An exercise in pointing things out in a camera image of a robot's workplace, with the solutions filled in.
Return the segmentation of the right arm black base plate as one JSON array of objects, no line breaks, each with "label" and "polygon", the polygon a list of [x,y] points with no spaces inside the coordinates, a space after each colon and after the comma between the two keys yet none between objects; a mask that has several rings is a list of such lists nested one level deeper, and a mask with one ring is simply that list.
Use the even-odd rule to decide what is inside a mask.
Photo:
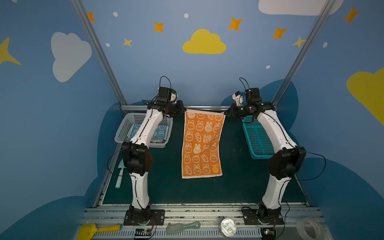
[{"label": "right arm black base plate", "polygon": [[284,218],[281,208],[270,209],[251,209],[241,208],[245,225],[283,225]]}]

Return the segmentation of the white perforated plastic basket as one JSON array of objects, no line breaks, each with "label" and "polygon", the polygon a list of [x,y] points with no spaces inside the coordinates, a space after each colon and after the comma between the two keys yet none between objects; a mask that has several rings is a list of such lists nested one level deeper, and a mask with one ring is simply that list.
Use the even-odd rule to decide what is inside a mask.
[{"label": "white perforated plastic basket", "polygon": [[[142,124],[142,122],[145,120],[145,117],[146,117],[145,113],[127,114],[122,120],[116,132],[115,142],[120,144],[122,144],[123,142],[129,142],[131,139],[128,137],[128,135],[130,130],[132,129],[132,126],[134,124]],[[159,125],[166,125],[169,127],[166,141],[164,143],[150,143],[150,148],[158,148],[158,149],[165,148],[171,136],[172,127],[173,127],[173,118],[164,117],[163,120],[159,123]]]}]

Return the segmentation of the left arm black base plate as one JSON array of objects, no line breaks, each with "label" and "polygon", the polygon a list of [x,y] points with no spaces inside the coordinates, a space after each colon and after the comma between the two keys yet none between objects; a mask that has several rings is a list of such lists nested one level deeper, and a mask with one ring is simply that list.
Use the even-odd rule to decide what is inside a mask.
[{"label": "left arm black base plate", "polygon": [[124,217],[124,226],[163,226],[165,220],[165,210],[141,210],[129,209]]}]

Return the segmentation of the orange swirl pattern towel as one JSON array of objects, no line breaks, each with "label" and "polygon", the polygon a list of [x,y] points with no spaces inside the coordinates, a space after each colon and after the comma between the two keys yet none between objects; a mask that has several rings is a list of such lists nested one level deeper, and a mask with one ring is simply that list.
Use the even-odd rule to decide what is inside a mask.
[{"label": "orange swirl pattern towel", "polygon": [[185,112],[182,148],[182,178],[213,178],[223,175],[220,138],[225,115],[206,111]]}]

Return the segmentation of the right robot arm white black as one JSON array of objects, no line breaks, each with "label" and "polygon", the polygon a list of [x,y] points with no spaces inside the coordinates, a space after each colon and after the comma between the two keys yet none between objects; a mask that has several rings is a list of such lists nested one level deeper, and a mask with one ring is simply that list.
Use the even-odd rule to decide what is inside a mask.
[{"label": "right robot arm white black", "polygon": [[302,166],[306,156],[305,148],[298,147],[289,137],[270,102],[245,106],[232,104],[224,115],[239,119],[253,116],[270,138],[275,154],[267,162],[270,176],[266,192],[260,202],[258,218],[265,221],[266,218],[277,217],[281,214],[284,192]]}]

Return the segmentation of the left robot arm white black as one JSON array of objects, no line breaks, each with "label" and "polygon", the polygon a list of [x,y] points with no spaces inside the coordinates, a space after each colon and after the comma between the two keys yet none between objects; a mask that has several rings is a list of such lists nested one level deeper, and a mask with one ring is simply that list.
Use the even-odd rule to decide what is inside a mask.
[{"label": "left robot arm white black", "polygon": [[186,110],[181,100],[172,103],[150,102],[138,132],[129,142],[123,143],[123,161],[132,182],[133,200],[131,205],[134,210],[144,211],[150,205],[148,175],[153,165],[153,156],[149,148],[155,130],[164,116],[176,117]]}]

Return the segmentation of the teal perforated plastic basket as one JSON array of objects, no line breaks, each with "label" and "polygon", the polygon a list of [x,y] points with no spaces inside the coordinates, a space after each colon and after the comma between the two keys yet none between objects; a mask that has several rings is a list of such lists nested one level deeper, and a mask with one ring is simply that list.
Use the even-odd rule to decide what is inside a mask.
[{"label": "teal perforated plastic basket", "polygon": [[261,123],[254,116],[242,120],[243,131],[253,160],[268,160],[274,154],[274,147]]}]

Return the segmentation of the bunny face pattern towel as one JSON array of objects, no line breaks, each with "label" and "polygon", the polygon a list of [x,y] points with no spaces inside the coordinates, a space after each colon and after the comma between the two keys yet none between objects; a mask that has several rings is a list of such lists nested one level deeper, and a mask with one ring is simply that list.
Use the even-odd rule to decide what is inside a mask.
[{"label": "bunny face pattern towel", "polygon": [[[136,133],[138,132],[141,124],[134,124],[132,126],[132,129],[129,132],[128,137],[131,139],[133,138]],[[167,138],[169,127],[166,125],[159,125],[158,128],[155,130],[153,137],[151,139],[151,143],[164,143]]]}]

